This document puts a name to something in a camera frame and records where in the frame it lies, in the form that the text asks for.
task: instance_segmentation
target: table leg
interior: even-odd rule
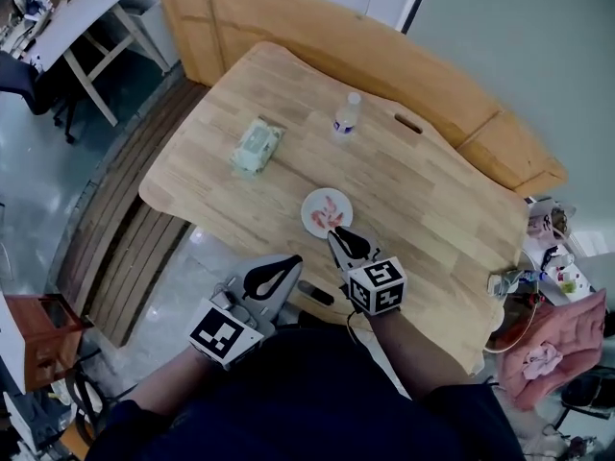
[[[154,46],[145,36],[145,34],[141,32],[141,30],[128,16],[124,9],[122,9],[119,4],[115,4],[111,8],[111,10],[119,19],[119,21],[124,25],[124,27],[128,30],[128,32],[135,38],[136,42],[138,42],[145,50],[145,52],[150,56],[150,58],[156,62],[156,65],[160,67],[162,73],[167,73],[170,70],[169,65],[166,63],[166,61],[164,61],[164,58],[160,55],[160,53],[156,49],[156,46]]]
[[[68,48],[64,52],[64,58],[68,62],[68,66],[70,66],[71,70],[75,74],[75,77],[77,77],[77,79],[79,80],[81,85],[84,87],[89,97],[91,97],[92,101],[94,101],[94,104],[105,115],[105,117],[109,120],[112,126],[117,125],[117,119],[115,118],[111,110],[109,109],[109,106],[105,104],[105,101],[103,101],[103,98],[100,97],[100,94],[98,93],[98,91],[94,88],[92,81],[87,77],[86,72],[79,65],[79,62],[75,58],[75,55],[70,50],[70,48]]]

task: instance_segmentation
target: office chair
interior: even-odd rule
[[[54,67],[39,74],[29,63],[0,52],[0,91],[19,94],[32,114],[44,114],[54,106],[67,90],[65,82],[66,75],[55,72]],[[77,97],[71,92],[65,95],[65,103],[54,114],[54,123],[57,127],[61,126],[60,115],[68,109],[64,134],[66,142],[73,143],[75,137],[70,134],[70,127],[77,107]]]

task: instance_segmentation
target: cable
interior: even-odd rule
[[[353,329],[350,327],[350,318],[352,318],[355,314],[357,314],[357,312],[353,311],[348,315],[348,318],[346,318],[346,329],[348,330],[348,334],[350,335],[351,340],[353,340],[353,343],[358,345],[358,338]]]

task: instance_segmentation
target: small plate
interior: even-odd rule
[[[348,197],[333,188],[320,188],[306,196],[301,205],[301,221],[306,230],[320,239],[337,226],[353,223],[353,206]]]

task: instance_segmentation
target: plastic water bottle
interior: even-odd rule
[[[348,94],[348,101],[344,106],[337,110],[335,121],[333,122],[333,134],[339,140],[350,138],[355,130],[360,111],[361,96],[356,92]]]

